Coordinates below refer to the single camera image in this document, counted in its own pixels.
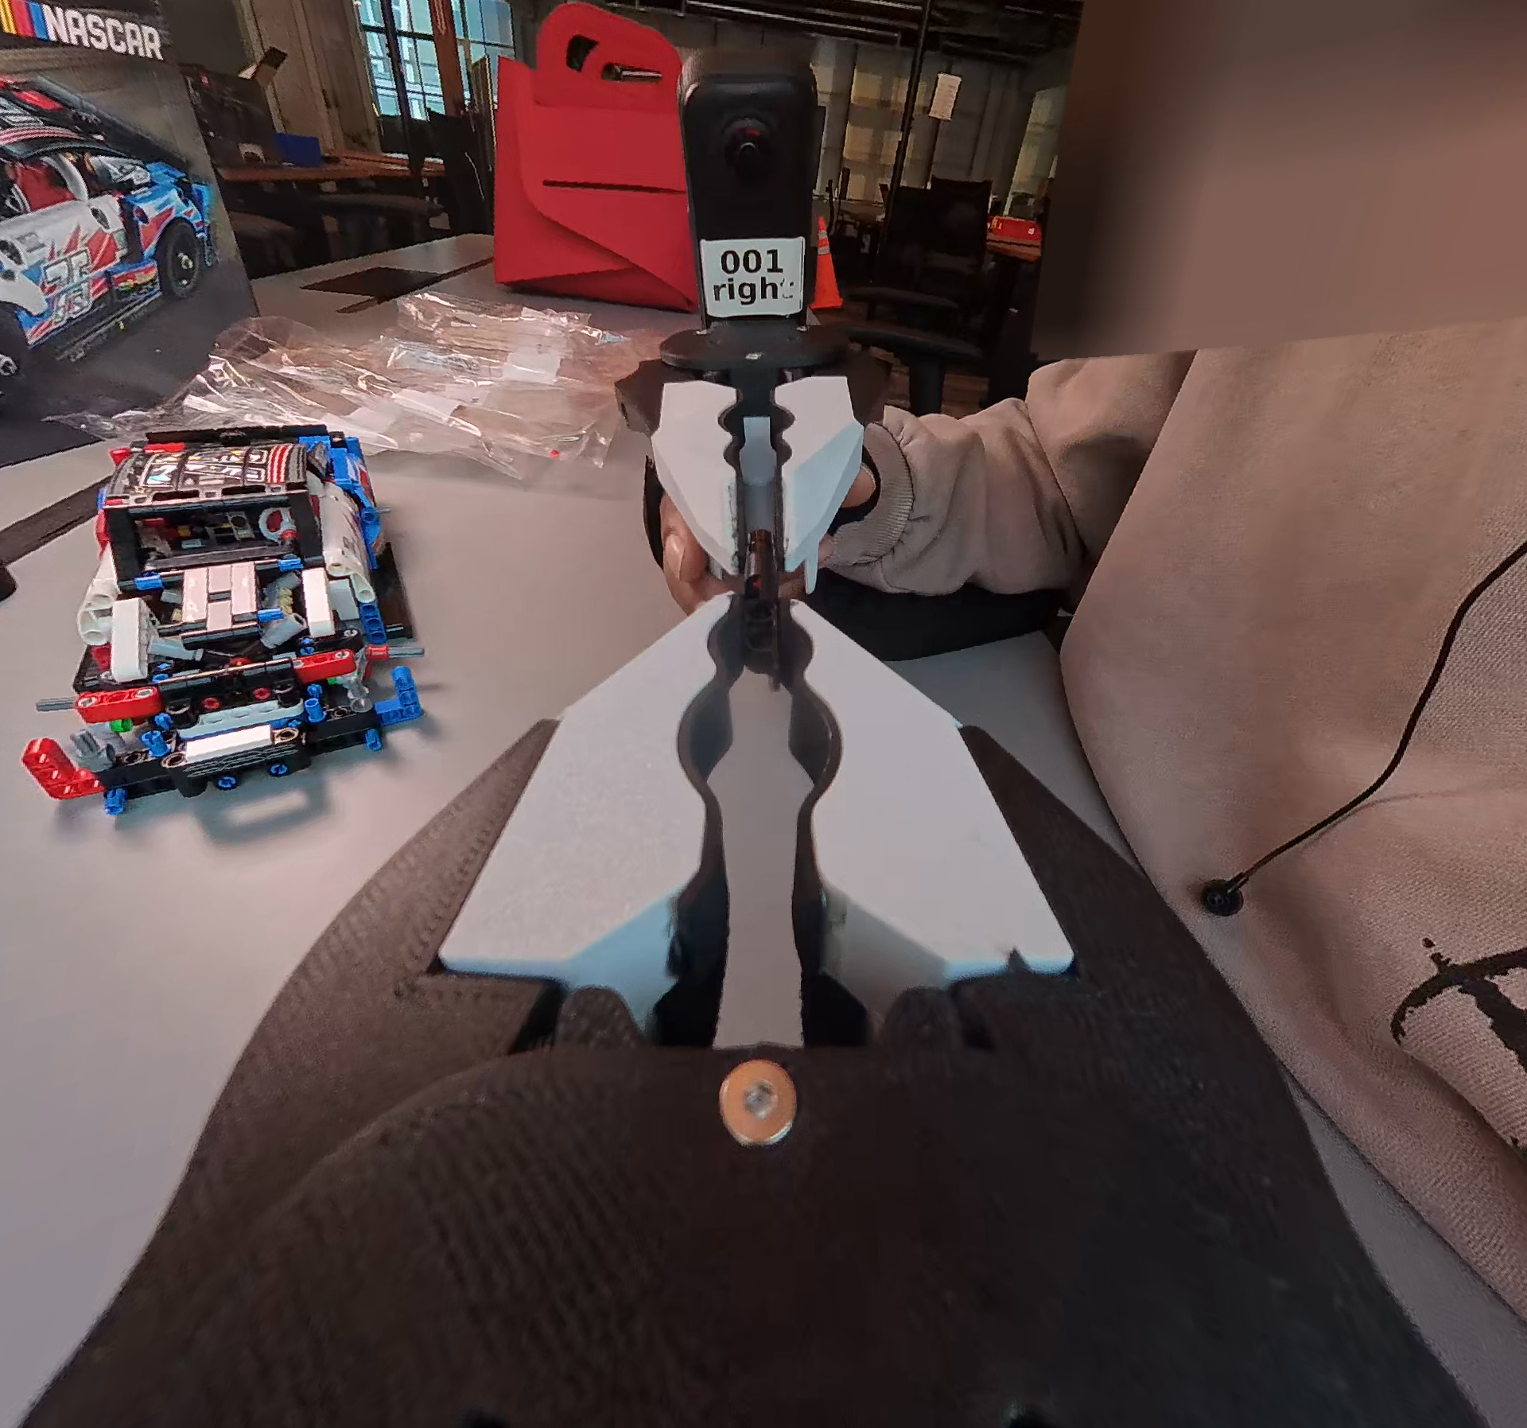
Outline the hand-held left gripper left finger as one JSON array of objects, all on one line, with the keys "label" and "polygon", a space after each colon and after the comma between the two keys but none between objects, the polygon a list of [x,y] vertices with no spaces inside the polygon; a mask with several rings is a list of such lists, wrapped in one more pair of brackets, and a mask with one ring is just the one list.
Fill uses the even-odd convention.
[{"label": "hand-held left gripper left finger", "polygon": [[714,599],[562,714],[438,959],[617,994],[655,1040],[714,1040],[729,885],[711,777],[732,746]]}]

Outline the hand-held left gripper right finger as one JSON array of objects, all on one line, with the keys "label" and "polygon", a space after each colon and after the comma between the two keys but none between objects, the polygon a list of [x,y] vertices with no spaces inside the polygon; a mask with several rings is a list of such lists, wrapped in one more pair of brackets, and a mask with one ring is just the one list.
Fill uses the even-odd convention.
[{"label": "hand-held left gripper right finger", "polygon": [[807,1045],[860,1045],[907,992],[1074,966],[960,724],[808,607],[780,617]]}]

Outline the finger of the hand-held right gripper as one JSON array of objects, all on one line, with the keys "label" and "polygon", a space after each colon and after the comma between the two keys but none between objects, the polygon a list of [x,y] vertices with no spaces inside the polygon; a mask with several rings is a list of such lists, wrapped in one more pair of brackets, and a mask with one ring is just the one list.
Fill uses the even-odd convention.
[{"label": "finger of the hand-held right gripper", "polygon": [[769,394],[769,458],[760,529],[770,538],[774,589],[812,594],[822,544],[860,476],[865,425],[846,376],[803,376]]},{"label": "finger of the hand-held right gripper", "polygon": [[709,381],[661,389],[653,462],[712,571],[741,581],[747,571],[747,498],[739,463],[736,387]]}]

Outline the black striped toy panel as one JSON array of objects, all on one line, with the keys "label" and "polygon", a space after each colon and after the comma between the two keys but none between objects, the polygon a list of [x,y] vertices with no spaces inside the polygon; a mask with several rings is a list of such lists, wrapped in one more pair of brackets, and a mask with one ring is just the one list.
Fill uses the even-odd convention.
[{"label": "black striped toy panel", "polygon": [[787,577],[774,531],[752,529],[742,552],[736,600],[741,657],[746,670],[765,678],[774,691],[784,681],[780,629],[787,615]]}]

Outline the brick-built toy race car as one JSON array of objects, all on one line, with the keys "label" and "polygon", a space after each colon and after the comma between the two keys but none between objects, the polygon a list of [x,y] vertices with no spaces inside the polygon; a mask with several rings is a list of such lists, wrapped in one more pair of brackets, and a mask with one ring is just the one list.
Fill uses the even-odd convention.
[{"label": "brick-built toy race car", "polygon": [[70,748],[22,756],[53,802],[194,799],[382,751],[425,714],[420,658],[362,443],[324,425],[174,430],[109,452]]}]

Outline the person's right hand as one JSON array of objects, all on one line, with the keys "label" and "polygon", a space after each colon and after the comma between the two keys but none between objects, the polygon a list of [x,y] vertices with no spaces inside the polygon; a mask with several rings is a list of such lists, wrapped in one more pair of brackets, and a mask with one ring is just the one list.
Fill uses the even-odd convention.
[{"label": "person's right hand", "polygon": [[643,524],[666,587],[684,615],[693,615],[712,599],[729,597],[737,590],[734,576],[717,576],[712,571],[711,557],[676,503],[663,491],[653,462],[645,465]]}]

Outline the red felt bag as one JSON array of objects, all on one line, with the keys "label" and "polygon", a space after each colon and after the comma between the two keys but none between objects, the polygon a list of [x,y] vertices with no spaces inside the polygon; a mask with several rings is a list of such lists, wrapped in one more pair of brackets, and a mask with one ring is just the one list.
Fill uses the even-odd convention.
[{"label": "red felt bag", "polygon": [[678,50],[587,4],[499,63],[493,275],[522,293],[694,313]]}]

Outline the black office chair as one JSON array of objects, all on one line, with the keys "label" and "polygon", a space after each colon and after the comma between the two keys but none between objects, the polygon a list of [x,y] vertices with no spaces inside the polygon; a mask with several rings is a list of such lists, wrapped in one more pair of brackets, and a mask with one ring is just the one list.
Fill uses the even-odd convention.
[{"label": "black office chair", "polygon": [[850,338],[904,369],[914,415],[944,410],[950,374],[1000,386],[1028,364],[1041,225],[992,217],[992,197],[988,182],[899,187],[865,280],[841,286]]}]

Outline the pile of clear plastic bags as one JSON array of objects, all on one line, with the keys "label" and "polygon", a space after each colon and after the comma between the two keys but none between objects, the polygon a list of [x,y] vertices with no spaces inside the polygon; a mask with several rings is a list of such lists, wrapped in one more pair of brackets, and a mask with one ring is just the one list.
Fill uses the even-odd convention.
[{"label": "pile of clear plastic bags", "polygon": [[98,402],[61,424],[119,443],[327,425],[365,452],[456,457],[524,478],[542,463],[605,462],[615,384],[655,359],[665,334],[441,293],[405,298],[395,326],[354,343],[261,316],[228,328],[207,366],[159,405]]}]

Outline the person's beige hoodie torso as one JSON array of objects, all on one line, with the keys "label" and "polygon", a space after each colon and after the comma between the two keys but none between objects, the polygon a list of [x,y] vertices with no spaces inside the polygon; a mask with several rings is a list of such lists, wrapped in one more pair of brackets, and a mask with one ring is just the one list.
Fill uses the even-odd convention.
[{"label": "person's beige hoodie torso", "polygon": [[1524,319],[1045,369],[1078,518],[1063,648],[1099,789],[1298,1085],[1524,1316],[1524,566],[1374,782],[1461,599],[1524,543]]}]

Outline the wooden table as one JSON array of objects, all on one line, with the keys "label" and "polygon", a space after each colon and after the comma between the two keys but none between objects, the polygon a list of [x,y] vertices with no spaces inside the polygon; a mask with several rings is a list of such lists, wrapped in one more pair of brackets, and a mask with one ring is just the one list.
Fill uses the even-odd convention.
[{"label": "wooden table", "polygon": [[438,161],[415,172],[400,156],[341,153],[319,166],[222,166],[217,176],[232,210],[291,225],[314,257],[379,255],[455,233]]}]

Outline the toy race car box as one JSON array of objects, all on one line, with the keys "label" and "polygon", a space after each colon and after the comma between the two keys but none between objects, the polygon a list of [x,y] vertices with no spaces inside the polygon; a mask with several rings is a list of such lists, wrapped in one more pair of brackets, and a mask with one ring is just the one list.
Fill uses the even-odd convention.
[{"label": "toy race car box", "polygon": [[255,295],[154,0],[2,0],[2,463],[205,367]]}]

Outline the black hoodie drawstring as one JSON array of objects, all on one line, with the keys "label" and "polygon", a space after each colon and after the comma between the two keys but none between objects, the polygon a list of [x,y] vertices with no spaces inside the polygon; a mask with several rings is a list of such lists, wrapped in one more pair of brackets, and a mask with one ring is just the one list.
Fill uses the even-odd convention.
[{"label": "black hoodie drawstring", "polygon": [[1347,817],[1367,805],[1378,795],[1382,789],[1387,787],[1387,784],[1400,771],[1408,751],[1412,749],[1423,716],[1441,685],[1443,675],[1446,673],[1446,668],[1456,652],[1461,632],[1471,614],[1479,607],[1479,602],[1489,595],[1494,587],[1499,586],[1502,579],[1506,579],[1514,569],[1524,564],[1524,559],[1526,541],[1519,541],[1517,546],[1504,557],[1501,557],[1499,562],[1491,571],[1488,571],[1461,599],[1441,637],[1441,643],[1431,663],[1430,673],[1426,675],[1425,683],[1405,719],[1400,739],[1382,771],[1365,787],[1362,787],[1339,807],[1329,810],[1326,817],[1273,847],[1241,871],[1207,881],[1197,896],[1198,906],[1203,913],[1212,918],[1235,918],[1240,914],[1245,905],[1245,891],[1259,873],[1342,824]]}]

